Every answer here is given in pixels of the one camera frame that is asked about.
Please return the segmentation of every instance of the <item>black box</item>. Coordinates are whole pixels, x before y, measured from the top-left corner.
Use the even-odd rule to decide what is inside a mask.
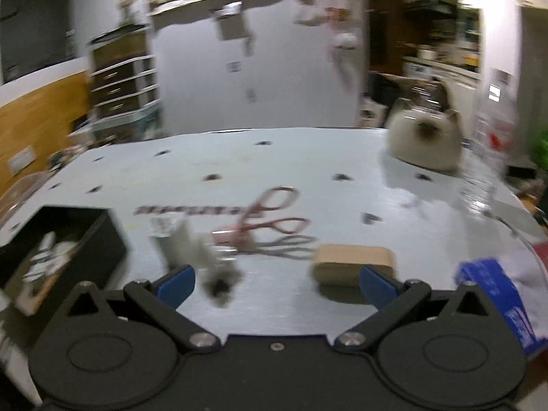
[[[6,288],[16,271],[20,270],[23,260],[37,247],[44,235],[51,231],[55,232],[58,238],[70,233],[78,244],[72,258],[36,313],[27,317],[19,311],[11,312],[11,315],[20,314],[24,317],[26,332],[41,332],[78,282],[92,281],[100,289],[104,288],[112,272],[127,253],[124,241],[116,230],[108,210],[44,206],[7,245],[0,247],[0,289]]]

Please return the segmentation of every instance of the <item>black circular disc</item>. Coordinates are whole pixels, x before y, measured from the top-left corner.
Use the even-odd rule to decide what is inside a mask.
[[[377,356],[388,379],[418,404],[442,407],[496,402],[525,374],[515,337],[476,315],[398,328],[382,340]]]
[[[46,396],[72,408],[120,409],[154,394],[176,363],[174,342],[158,329],[82,316],[38,340],[29,370]]]

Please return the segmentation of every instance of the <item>pink scissors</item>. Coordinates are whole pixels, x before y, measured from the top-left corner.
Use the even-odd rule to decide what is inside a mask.
[[[288,195],[279,206],[270,207],[265,205],[276,192],[282,191],[287,192]],[[294,204],[298,197],[299,191],[293,187],[279,186],[268,189],[266,192],[262,193],[262,195],[254,203],[247,207],[242,215],[240,215],[236,224],[220,227],[219,229],[214,230],[212,232],[213,241],[217,245],[230,245],[232,247],[236,247],[240,251],[251,251],[253,250],[253,237],[250,233],[251,230],[257,228],[271,228],[285,235],[292,235],[302,232],[310,223],[310,220],[297,216],[278,218],[265,222],[247,222],[248,219],[256,217],[257,214],[260,214],[263,211],[286,209]],[[283,222],[289,221],[297,222],[297,225],[293,228],[287,228],[282,225]]]

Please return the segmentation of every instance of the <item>transparent bowl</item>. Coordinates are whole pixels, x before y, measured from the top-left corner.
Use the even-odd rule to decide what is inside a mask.
[[[47,173],[37,171],[31,175],[22,177],[2,195],[0,198],[0,228],[8,222],[37,189],[44,185],[47,179]]]

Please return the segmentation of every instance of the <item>tabletop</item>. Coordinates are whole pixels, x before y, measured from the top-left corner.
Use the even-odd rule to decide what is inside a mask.
[[[466,211],[459,182],[389,156],[386,130],[277,128],[174,136],[85,152],[7,222],[0,244],[46,204],[111,209],[128,246],[126,260],[110,280],[109,287],[119,288],[166,272],[149,236],[154,214],[185,207],[191,229],[206,233],[234,222],[231,213],[264,190],[295,187],[300,197],[281,216],[310,219],[301,248],[290,258],[238,255],[243,278],[225,307],[197,285],[177,310],[221,339],[228,334],[327,334],[332,341],[376,309],[348,289],[316,284],[310,256],[318,244],[387,247],[395,255],[398,279],[420,278],[436,289],[454,288],[459,262],[496,256],[515,245],[517,239],[502,223]],[[502,183],[493,211],[525,239],[545,239]],[[364,213],[381,220],[364,223]],[[266,212],[265,219],[276,215],[280,212]],[[276,238],[269,233],[257,231],[256,239]]]

